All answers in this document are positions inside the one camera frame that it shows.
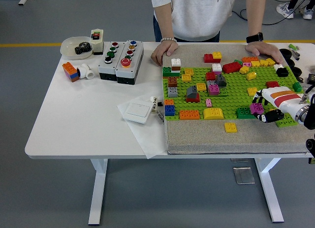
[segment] gray floor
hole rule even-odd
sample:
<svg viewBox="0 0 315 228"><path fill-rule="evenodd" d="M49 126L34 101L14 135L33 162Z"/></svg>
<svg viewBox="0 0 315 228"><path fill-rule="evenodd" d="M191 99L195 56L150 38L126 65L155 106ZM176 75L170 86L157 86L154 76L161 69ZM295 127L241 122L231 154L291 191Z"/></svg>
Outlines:
<svg viewBox="0 0 315 228"><path fill-rule="evenodd" d="M104 29L106 41L154 40L150 0L28 0L24 6L18 1L0 0L0 44L59 43L95 28ZM267 1L265 23L282 19L277 4ZM244 0L237 0L234 10L243 8ZM314 20L298 14L263 27L267 40L313 40L314 30ZM246 36L246 22L233 14L221 40ZM32 160L24 152L59 50L0 48L1 228L88 227L95 178L91 162ZM256 184L237 185L236 165L252 166ZM271 222L252 160L110 160L100 227L314 227L315 166L307 159L282 159L271 177L282 224Z"/></svg>

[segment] person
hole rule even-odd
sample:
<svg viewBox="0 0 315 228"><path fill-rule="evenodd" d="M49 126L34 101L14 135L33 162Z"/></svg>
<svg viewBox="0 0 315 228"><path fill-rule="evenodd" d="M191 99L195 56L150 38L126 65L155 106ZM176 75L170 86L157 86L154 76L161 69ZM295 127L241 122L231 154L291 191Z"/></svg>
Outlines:
<svg viewBox="0 0 315 228"><path fill-rule="evenodd" d="M235 0L151 0L155 11L154 31L161 42L151 54L152 60L162 65L166 52L171 56L178 48L177 41L219 42L220 29L232 14ZM266 0L246 0L248 34L261 33ZM282 55L274 45L253 41L245 49L255 56L271 55L282 63Z"/></svg>
<svg viewBox="0 0 315 228"><path fill-rule="evenodd" d="M299 0L290 0L290 2L280 4L277 6L276 10L278 13L283 15L287 19L293 19L294 17L294 7L296 6ZM302 10L301 13L303 14L303 19L311 20L313 16L313 7L315 5L315 0L310 0L310 3L306 5Z"/></svg>

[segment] wristwatch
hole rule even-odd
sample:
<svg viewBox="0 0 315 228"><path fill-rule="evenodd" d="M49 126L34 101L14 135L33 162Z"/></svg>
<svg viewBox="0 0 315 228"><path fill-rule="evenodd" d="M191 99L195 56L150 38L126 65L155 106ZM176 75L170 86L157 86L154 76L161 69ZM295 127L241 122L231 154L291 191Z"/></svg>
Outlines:
<svg viewBox="0 0 315 228"><path fill-rule="evenodd" d="M264 37L262 36L261 32L259 32L256 35L249 36L249 37L246 38L246 42L247 43L250 43L250 42L261 42L263 40L264 40Z"/></svg>

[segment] white hoodie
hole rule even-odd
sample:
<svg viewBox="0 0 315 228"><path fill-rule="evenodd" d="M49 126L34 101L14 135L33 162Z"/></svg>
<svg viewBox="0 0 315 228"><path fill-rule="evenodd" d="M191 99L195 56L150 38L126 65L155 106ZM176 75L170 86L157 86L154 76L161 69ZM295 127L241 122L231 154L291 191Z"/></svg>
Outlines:
<svg viewBox="0 0 315 228"><path fill-rule="evenodd" d="M172 2L175 37L204 41L216 36L232 14L235 0L152 0L153 7Z"/></svg>

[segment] white bowl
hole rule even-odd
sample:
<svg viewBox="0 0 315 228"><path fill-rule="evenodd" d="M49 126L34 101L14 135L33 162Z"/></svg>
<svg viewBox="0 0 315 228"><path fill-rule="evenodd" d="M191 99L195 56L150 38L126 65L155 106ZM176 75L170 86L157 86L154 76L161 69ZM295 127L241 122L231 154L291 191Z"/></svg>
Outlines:
<svg viewBox="0 0 315 228"><path fill-rule="evenodd" d="M82 54L76 54L74 48L79 46L81 42L89 42L89 37L70 37L62 42L60 53L69 60L80 60L89 57L93 50L84 52Z"/></svg>

